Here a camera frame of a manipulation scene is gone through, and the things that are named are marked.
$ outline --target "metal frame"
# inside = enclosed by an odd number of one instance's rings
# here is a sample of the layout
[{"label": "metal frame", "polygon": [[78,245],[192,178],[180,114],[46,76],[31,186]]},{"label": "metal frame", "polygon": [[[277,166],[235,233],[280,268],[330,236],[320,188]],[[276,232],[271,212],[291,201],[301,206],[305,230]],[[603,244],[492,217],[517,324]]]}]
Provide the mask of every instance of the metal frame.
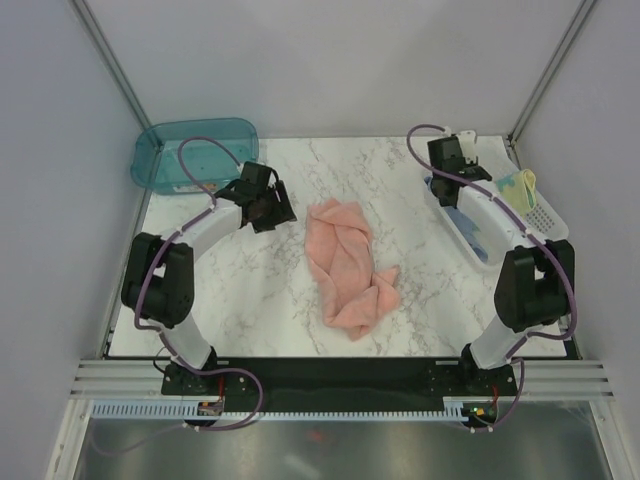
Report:
[{"label": "metal frame", "polygon": [[587,20],[591,16],[591,13],[593,12],[597,3],[598,3],[598,0],[582,0],[580,2],[580,5],[578,6],[576,13],[573,15],[573,18],[569,22],[567,29],[562,35],[562,39],[560,40],[560,43],[558,44],[555,51],[553,52],[553,55],[551,56],[549,63],[547,63],[547,66],[542,72],[542,75],[540,76],[538,83],[533,89],[533,92],[531,92],[531,95],[529,96],[527,103],[522,109],[522,112],[520,113],[518,120],[516,120],[516,124],[511,130],[511,133],[509,134],[509,140],[512,143],[517,142],[520,136],[522,135],[522,132],[527,126],[527,123],[529,122],[531,115],[533,114],[536,107],[538,106],[538,103],[540,103],[540,100],[542,99],[545,92],[547,91],[547,88],[551,84],[551,81],[555,78],[556,74],[558,73],[558,70],[560,70],[560,67],[562,66],[565,59],[567,58],[567,54],[569,53],[569,50],[573,46],[575,40],[578,38],[582,30],[584,29],[584,26],[586,25]]},{"label": "metal frame", "polygon": [[[87,433],[88,421],[95,403],[101,400],[132,403],[146,400],[160,405],[173,405],[178,400],[188,404],[191,397],[162,396],[162,374],[149,360],[84,360],[80,363],[47,472],[47,479],[68,480],[81,460],[80,453]],[[445,398],[448,402],[486,401],[486,398]],[[637,479],[633,463],[624,448],[615,399],[604,366],[592,360],[529,360],[522,402],[589,402],[614,480]],[[304,414],[287,416],[288,420],[317,420]],[[410,414],[379,415],[378,420],[420,420]]]},{"label": "metal frame", "polygon": [[87,5],[85,0],[69,0],[69,3],[75,10],[76,16],[98,50],[98,53],[109,70],[109,74],[115,81],[118,90],[120,90],[120,93],[122,93],[122,96],[129,105],[131,112],[136,117],[140,128],[142,130],[146,130],[151,126],[149,117],[145,113],[140,100],[138,100],[136,92],[134,92],[131,83],[129,83],[129,79],[125,75],[124,70],[113,53],[113,50],[111,49],[104,32],[100,28],[100,24],[93,14],[93,11],[89,5]]},{"label": "metal frame", "polygon": [[[125,72],[111,49],[100,25],[85,0],[69,0],[84,29],[94,43],[118,89],[129,105],[140,127],[144,130],[151,126],[135,91]],[[547,91],[567,57],[569,50],[583,30],[598,0],[582,0],[551,59],[540,76],[533,92],[527,99],[511,133],[506,137],[505,147],[514,163],[521,167],[515,146],[525,129],[531,115]],[[150,192],[146,191],[137,205],[137,214],[132,222],[128,237],[132,237],[142,228],[149,203]],[[120,259],[124,267],[126,256]],[[110,341],[112,326],[119,312],[118,279],[109,298],[109,309],[103,319],[101,342],[96,356],[102,357]],[[590,402],[596,420],[598,434],[605,450],[613,478],[615,480],[637,479],[630,462],[630,456],[624,448],[622,435],[615,415],[613,391],[607,379],[603,365],[598,361],[585,360],[527,360],[527,377],[523,402],[563,402],[579,400]],[[159,403],[176,401],[176,397],[162,396],[162,375],[156,371],[150,359],[143,360],[84,360],[80,363],[73,383],[70,400],[65,412],[62,427],[55,444],[47,479],[68,480],[73,477],[80,461],[82,443],[87,434],[88,422],[95,401],[139,401],[152,400]],[[180,401],[190,400],[179,397]],[[480,401],[485,398],[447,398],[447,401]]]}]

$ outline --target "teal plastic bin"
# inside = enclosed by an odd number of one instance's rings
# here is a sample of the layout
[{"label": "teal plastic bin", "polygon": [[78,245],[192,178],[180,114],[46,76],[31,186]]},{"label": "teal plastic bin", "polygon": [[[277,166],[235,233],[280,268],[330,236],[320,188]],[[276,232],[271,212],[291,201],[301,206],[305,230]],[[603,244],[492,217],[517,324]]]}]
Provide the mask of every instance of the teal plastic bin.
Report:
[{"label": "teal plastic bin", "polygon": [[[200,192],[178,162],[180,143],[196,136],[219,141],[240,163],[258,159],[256,129],[241,118],[161,123],[145,130],[136,141],[131,165],[131,178],[136,185],[161,195]],[[233,160],[210,142],[194,140],[187,143],[182,157],[189,172],[212,191],[240,177]]]}]

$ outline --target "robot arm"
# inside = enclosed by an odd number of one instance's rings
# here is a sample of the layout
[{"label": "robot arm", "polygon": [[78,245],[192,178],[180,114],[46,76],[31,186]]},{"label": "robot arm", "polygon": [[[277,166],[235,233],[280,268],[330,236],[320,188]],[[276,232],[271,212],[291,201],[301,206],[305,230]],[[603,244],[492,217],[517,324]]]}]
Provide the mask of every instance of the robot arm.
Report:
[{"label": "robot arm", "polygon": [[[462,177],[494,197],[500,196],[491,176],[478,165],[475,133],[440,138],[428,146],[431,164],[437,170]],[[431,191],[441,206],[457,208],[492,245],[507,252],[494,294],[496,315],[482,335],[462,352],[468,370],[500,368],[509,363],[514,349],[526,341],[530,333],[568,313],[565,289],[551,262],[493,197],[437,173],[434,173]],[[506,202],[501,203],[510,208]],[[573,285],[575,255],[571,244],[566,240],[550,241],[530,225],[527,233],[546,244]]]},{"label": "robot arm", "polygon": [[[274,175],[276,182],[270,186]],[[225,236],[253,225],[256,233],[275,229],[276,225],[296,220],[284,183],[275,170],[247,162],[239,180],[216,193],[215,207],[198,223],[182,233],[180,243],[172,243],[160,265],[164,274],[155,272],[143,300],[141,318],[162,333],[180,358],[202,369],[216,353],[202,337],[191,314],[195,298],[194,263]],[[151,261],[175,229],[161,235],[141,233],[131,245],[122,303],[135,309],[142,283]]]}]

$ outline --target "white wall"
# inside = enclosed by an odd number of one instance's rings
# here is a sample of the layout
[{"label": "white wall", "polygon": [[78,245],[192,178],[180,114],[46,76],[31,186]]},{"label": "white wall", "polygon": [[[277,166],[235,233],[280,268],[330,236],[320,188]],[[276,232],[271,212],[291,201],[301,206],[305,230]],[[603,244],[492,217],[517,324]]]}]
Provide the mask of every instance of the white wall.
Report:
[{"label": "white wall", "polygon": [[567,221],[579,340],[604,360],[640,453],[640,2],[600,2],[519,151]]},{"label": "white wall", "polygon": [[96,346],[138,129],[65,0],[0,2],[0,477],[40,479]]},{"label": "white wall", "polygon": [[87,0],[152,123],[508,133],[579,0]]}]

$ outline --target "marble table surface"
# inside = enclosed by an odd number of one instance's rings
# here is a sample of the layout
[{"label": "marble table surface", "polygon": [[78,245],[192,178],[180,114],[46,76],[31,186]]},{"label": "marble table surface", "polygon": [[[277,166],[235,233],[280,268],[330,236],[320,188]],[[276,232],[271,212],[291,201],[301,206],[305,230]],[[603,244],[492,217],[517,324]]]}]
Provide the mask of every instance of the marble table surface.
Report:
[{"label": "marble table surface", "polygon": [[[426,156],[426,140],[416,146]],[[478,155],[506,151],[479,137]],[[452,356],[492,319],[498,273],[479,273],[423,198],[425,171],[402,138],[265,140],[260,161],[284,180],[298,217],[274,232],[250,227],[224,238],[196,264],[193,313],[221,356]],[[359,201],[374,233],[376,267],[400,266],[400,308],[352,342],[326,327],[304,256],[306,210],[335,197]],[[143,231],[159,233],[199,213],[203,194],[151,197]],[[558,333],[552,326],[549,332]],[[110,355],[155,356],[157,335],[137,331],[120,308]],[[532,339],[525,356],[564,356],[561,342]]]}]

